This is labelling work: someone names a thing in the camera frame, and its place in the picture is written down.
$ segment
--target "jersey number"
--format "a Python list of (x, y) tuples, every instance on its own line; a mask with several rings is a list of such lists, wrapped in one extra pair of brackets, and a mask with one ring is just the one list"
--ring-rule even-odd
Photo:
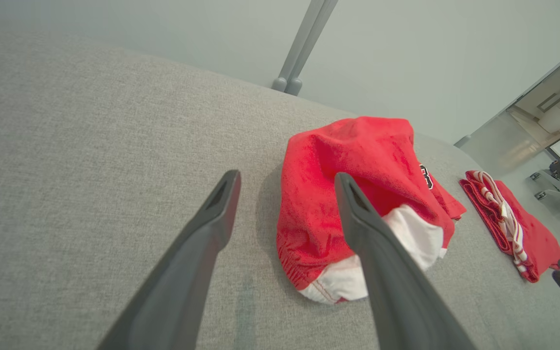
[(427, 168), (425, 168), (425, 166), (421, 164), (420, 170), (422, 171), (422, 175), (425, 177), (425, 181), (427, 182), (427, 187), (429, 187), (429, 189), (434, 188), (434, 182), (431, 181), (431, 175), (429, 175), (429, 171), (427, 170)]

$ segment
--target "floor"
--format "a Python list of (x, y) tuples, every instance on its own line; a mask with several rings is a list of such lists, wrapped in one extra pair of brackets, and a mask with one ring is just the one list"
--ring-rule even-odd
[(545, 182), (529, 178), (547, 169), (554, 160), (514, 117), (503, 113), (472, 134), (460, 147), (495, 179), (502, 180), (527, 212), (544, 224), (560, 244), (560, 201), (534, 194), (549, 188)]

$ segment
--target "gray sofa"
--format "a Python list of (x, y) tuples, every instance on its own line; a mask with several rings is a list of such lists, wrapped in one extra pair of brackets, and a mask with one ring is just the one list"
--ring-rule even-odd
[[(233, 168), (242, 194), (198, 348), (376, 348), (367, 300), (309, 301), (276, 255), (287, 140), (351, 117), (81, 38), (0, 32), (0, 349), (95, 347)], [(471, 339), (560, 348), (560, 290), (518, 275), (457, 183), (479, 166), (425, 135), (416, 153), (468, 209), (427, 277)]]

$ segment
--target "red cloth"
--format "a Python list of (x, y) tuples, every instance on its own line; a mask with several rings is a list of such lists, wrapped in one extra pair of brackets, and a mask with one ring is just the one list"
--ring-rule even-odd
[(418, 162), (413, 145), (407, 120), (373, 117), (340, 120), (291, 137), (282, 167), (277, 246), (282, 267), (298, 290), (329, 264), (354, 255), (336, 204), (334, 176), (339, 172), (355, 179), (380, 215), (406, 204), (443, 232), (442, 248), (448, 246), (455, 229), (451, 218), (459, 219), (465, 208)]
[[(466, 178), (459, 184), (481, 215), (498, 248), (514, 257), (520, 275), (535, 283), (548, 268), (558, 270), (559, 243), (542, 223), (522, 208), (509, 188), (480, 171), (467, 171)], [(519, 232), (507, 229), (508, 220), (513, 223), (509, 227), (518, 226)]]

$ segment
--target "red and white striped fabric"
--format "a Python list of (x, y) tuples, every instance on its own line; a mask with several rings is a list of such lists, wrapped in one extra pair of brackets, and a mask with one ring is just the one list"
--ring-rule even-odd
[(548, 268), (558, 269), (560, 246), (552, 233), (522, 208), (502, 181), (484, 171), (467, 171), (460, 180), (498, 248), (513, 257), (525, 279), (535, 283)]
[(276, 243), (295, 288), (320, 303), (368, 295), (357, 255), (345, 242), (334, 176), (355, 179), (414, 261), (425, 270), (444, 256), (466, 210), (414, 154), (407, 120), (360, 117), (289, 140), (282, 166)]

